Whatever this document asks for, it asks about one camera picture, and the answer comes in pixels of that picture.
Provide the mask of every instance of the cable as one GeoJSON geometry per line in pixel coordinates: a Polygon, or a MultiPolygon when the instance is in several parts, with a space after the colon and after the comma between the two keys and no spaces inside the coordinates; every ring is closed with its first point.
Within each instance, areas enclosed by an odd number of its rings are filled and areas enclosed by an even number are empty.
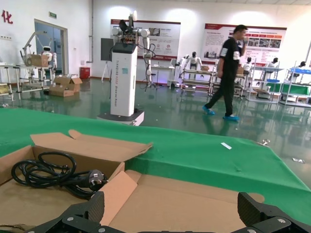
{"type": "Polygon", "coordinates": [[[38,160],[27,159],[16,163],[12,167],[11,175],[16,182],[25,186],[33,188],[65,187],[73,195],[85,199],[90,199],[96,191],[108,182],[107,177],[99,170],[75,173],[76,167],[76,161],[68,154],[62,152],[44,152],[38,155],[38,160]],[[72,167],[48,163],[42,158],[44,155],[63,156],[71,161],[72,167]],[[17,168],[23,174],[25,180],[21,180],[17,176],[17,168]]]}

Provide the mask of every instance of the man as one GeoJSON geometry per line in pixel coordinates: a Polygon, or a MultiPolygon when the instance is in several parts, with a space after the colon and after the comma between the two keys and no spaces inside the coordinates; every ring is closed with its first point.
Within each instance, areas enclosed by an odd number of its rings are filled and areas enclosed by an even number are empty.
{"type": "Polygon", "coordinates": [[[239,120],[237,116],[232,114],[232,101],[234,94],[234,80],[237,75],[240,56],[243,56],[246,50],[247,40],[245,33],[247,27],[244,25],[237,26],[233,31],[233,36],[225,41],[220,52],[218,63],[218,78],[221,79],[220,88],[213,95],[209,103],[204,105],[202,109],[209,115],[214,115],[215,112],[211,109],[212,106],[224,96],[226,113],[223,117],[226,120],[239,120]],[[243,40],[243,47],[239,50],[237,42],[243,40]]]}

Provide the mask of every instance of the pipe on wall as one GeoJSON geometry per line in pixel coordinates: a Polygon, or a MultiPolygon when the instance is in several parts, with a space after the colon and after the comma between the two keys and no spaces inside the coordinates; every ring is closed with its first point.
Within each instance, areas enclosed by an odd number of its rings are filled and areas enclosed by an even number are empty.
{"type": "Polygon", "coordinates": [[[94,0],[91,0],[91,35],[88,36],[91,40],[91,53],[90,53],[90,61],[86,63],[94,62],[94,0]]]}

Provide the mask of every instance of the wall poster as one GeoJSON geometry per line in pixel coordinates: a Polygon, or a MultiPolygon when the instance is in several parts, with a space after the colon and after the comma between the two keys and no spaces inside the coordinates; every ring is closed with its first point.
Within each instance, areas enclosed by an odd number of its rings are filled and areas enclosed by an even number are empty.
{"type": "MultiPolygon", "coordinates": [[[[119,26],[120,20],[112,19],[110,31],[114,27],[119,26]]],[[[149,29],[150,44],[155,45],[156,57],[152,60],[170,61],[172,58],[177,58],[179,37],[180,37],[179,22],[161,22],[161,21],[144,21],[138,20],[134,22],[134,27],[141,29],[149,29]]],[[[143,45],[142,38],[139,37],[139,44],[143,45]]],[[[143,50],[138,48],[138,58],[142,58],[143,50]]]]}
{"type": "MultiPolygon", "coordinates": [[[[235,27],[236,25],[205,24],[201,56],[203,63],[214,64],[215,59],[219,59],[222,45],[233,35],[235,27]]],[[[258,66],[264,66],[277,57],[284,41],[286,28],[247,27],[247,48],[241,63],[245,63],[246,59],[251,57],[252,62],[256,59],[258,66]]],[[[242,47],[243,42],[238,41],[238,46],[242,47]]]]}

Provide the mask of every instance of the doorway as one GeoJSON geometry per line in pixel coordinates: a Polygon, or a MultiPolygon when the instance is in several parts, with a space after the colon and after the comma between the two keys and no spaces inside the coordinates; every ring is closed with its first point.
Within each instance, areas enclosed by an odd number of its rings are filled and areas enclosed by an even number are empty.
{"type": "Polygon", "coordinates": [[[56,53],[56,75],[68,73],[68,31],[47,22],[35,19],[35,31],[44,31],[45,35],[38,35],[35,39],[37,54],[43,52],[42,46],[50,46],[51,52],[56,53]]]}

